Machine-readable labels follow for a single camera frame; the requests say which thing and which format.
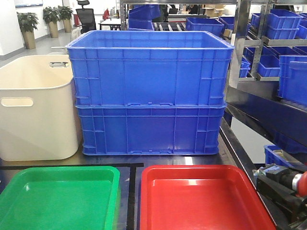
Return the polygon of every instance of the desk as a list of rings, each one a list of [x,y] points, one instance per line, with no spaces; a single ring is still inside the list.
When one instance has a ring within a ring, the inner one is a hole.
[[[120,18],[112,18],[112,19],[107,19],[99,24],[99,29],[102,29],[103,25],[108,25],[110,26],[110,30],[120,30]]]

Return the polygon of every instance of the floor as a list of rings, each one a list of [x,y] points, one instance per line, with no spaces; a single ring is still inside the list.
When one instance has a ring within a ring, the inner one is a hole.
[[[36,49],[24,49],[24,51],[18,55],[13,56],[7,60],[0,60],[0,67],[10,63],[11,61],[28,56],[28,55],[46,55],[53,52],[63,52],[61,48],[52,47],[64,47],[71,41],[71,33],[59,32],[58,38],[45,38],[41,41],[36,42]]]

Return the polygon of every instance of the potted plant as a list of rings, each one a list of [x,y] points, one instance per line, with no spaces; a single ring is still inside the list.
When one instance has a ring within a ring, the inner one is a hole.
[[[71,32],[71,14],[72,9],[68,6],[59,6],[59,18],[63,20],[64,30],[66,33]]]
[[[58,37],[59,11],[57,8],[46,7],[43,9],[43,19],[47,23],[51,37]]]
[[[37,30],[38,18],[36,13],[17,13],[18,23],[24,37],[27,49],[35,49],[34,29]]]

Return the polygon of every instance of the cardboard box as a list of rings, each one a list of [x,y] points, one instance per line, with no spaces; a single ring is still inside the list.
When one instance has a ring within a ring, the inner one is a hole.
[[[232,30],[230,29],[225,29],[224,31],[224,37],[228,37],[228,38],[231,38],[231,35],[232,35]]]
[[[206,13],[205,13],[205,14],[206,14],[208,17],[213,18],[213,17],[222,16],[222,15],[223,15],[223,11],[224,11],[224,9],[223,9],[223,10],[206,9]]]
[[[224,9],[226,5],[223,4],[206,4],[205,9]]]

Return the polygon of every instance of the white plastic bin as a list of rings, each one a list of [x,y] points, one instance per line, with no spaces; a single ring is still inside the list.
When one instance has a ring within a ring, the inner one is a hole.
[[[68,55],[21,57],[0,68],[0,157],[59,160],[81,141]]]

